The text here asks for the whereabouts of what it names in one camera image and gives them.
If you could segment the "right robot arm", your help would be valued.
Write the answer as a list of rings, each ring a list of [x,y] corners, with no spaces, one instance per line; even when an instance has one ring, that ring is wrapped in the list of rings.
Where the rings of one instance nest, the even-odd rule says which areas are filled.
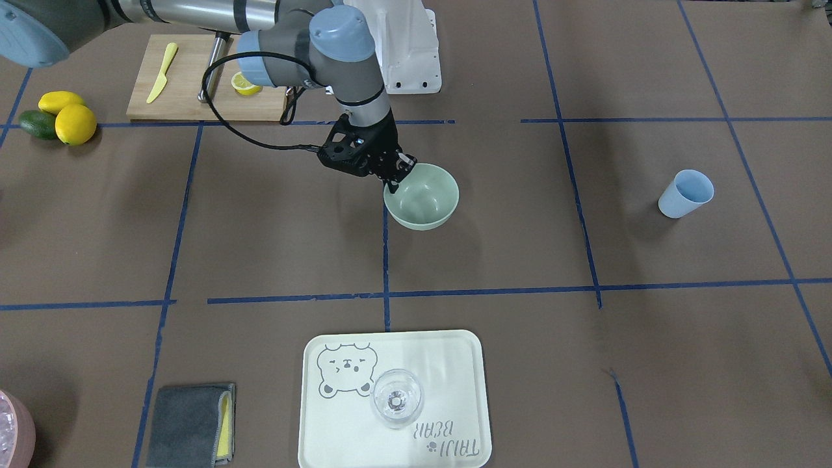
[[[173,23],[237,34],[237,61],[253,84],[332,89],[343,110],[321,146],[305,145],[327,168],[374,175],[395,193],[417,161],[403,152],[365,15],[342,1],[3,1],[2,56],[30,68],[127,23]]]

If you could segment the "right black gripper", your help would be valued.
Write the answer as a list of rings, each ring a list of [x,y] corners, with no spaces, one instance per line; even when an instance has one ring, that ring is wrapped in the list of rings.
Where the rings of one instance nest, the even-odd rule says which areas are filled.
[[[384,186],[387,193],[394,195],[401,181],[407,175],[410,175],[418,160],[403,153],[398,141],[398,131],[393,111],[390,110],[376,124],[359,128],[366,138],[363,147],[369,158],[370,174],[380,179],[386,179]]]

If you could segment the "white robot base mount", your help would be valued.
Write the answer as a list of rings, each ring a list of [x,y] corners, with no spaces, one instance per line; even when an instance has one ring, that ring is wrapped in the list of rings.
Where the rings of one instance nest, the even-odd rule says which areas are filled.
[[[357,1],[375,41],[390,95],[439,93],[443,86],[435,13],[422,1]]]

